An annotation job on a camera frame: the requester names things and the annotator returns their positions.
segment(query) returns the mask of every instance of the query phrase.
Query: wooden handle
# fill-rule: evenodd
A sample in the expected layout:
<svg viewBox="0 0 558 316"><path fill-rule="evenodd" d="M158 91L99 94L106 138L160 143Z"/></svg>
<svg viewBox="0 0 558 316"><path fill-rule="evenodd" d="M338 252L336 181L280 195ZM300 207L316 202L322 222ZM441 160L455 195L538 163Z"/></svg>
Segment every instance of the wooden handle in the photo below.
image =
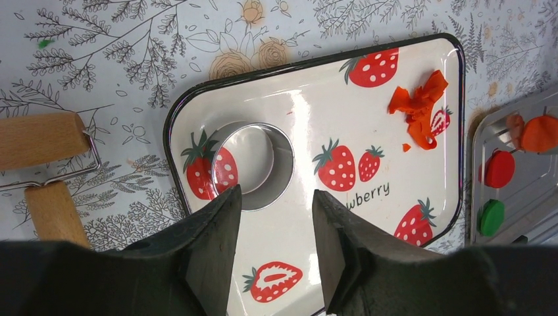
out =
<svg viewBox="0 0 558 316"><path fill-rule="evenodd" d="M89 150L77 113L28 115L0 120L0 171L31 167Z"/></svg>
<svg viewBox="0 0 558 316"><path fill-rule="evenodd" d="M27 188L25 199L40 240L67 240L89 248L80 216L64 182Z"/></svg>

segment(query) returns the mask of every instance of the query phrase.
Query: green clay speck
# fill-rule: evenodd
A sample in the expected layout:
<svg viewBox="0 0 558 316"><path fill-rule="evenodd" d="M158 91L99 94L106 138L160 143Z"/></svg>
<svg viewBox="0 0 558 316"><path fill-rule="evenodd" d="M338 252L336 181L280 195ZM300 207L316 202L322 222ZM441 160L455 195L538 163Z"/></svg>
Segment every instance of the green clay speck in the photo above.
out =
<svg viewBox="0 0 558 316"><path fill-rule="evenodd" d="M53 39L43 39L39 42L39 49L43 49L52 43L54 43Z"/></svg>

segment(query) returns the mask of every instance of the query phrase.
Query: strawberry print tray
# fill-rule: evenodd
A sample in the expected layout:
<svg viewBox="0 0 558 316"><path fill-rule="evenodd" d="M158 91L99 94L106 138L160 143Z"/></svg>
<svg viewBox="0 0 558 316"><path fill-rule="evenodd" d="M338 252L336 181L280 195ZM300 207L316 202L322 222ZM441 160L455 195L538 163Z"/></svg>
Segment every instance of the strawberry print tray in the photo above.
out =
<svg viewBox="0 0 558 316"><path fill-rule="evenodd" d="M389 114L388 105L396 87L413 95L436 70L448 86L430 118L437 146L424 150L407 133L405 114ZM252 139L243 151L224 146L215 153L213 132L233 122L263 122L292 143L289 186L269 206L242 213L229 316L313 315L323 308L315 189L416 246L451 228L462 200L464 76L461 45L436 34L207 82L174 104L164 146L190 213L215 190L247 188L245 179L270 159L258 135L239 138ZM209 182L213 159L221 188Z"/></svg>

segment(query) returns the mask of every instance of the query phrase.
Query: orange clay scrap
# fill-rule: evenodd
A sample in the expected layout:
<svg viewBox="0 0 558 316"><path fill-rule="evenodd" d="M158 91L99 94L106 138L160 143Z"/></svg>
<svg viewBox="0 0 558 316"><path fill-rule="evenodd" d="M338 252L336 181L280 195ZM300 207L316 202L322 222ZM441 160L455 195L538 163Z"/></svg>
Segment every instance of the orange clay scrap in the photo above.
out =
<svg viewBox="0 0 558 316"><path fill-rule="evenodd" d="M523 128L525 127L525 122L519 114L509 115L506 118L506 127L509 130L511 142L516 149L521 148L521 135L523 134Z"/></svg>
<svg viewBox="0 0 558 316"><path fill-rule="evenodd" d="M424 87L415 89L412 98L406 89L397 87L388 107L390 114L396 111L407 114L405 120L409 125L407 132L415 143L425 150L436 148L437 143L430 127L430 117L434 104L442 97L446 87L447 81L443 74L436 70L430 75Z"/></svg>

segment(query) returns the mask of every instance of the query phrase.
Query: red clay disc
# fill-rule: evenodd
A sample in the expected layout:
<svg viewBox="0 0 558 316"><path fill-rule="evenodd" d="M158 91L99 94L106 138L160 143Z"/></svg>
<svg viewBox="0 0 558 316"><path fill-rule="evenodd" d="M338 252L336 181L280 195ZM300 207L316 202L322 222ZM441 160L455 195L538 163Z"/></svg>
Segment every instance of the red clay disc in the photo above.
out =
<svg viewBox="0 0 558 316"><path fill-rule="evenodd" d="M492 188L500 189L506 186L515 172L515 159L508 151L497 150L486 162L486 176L484 183Z"/></svg>

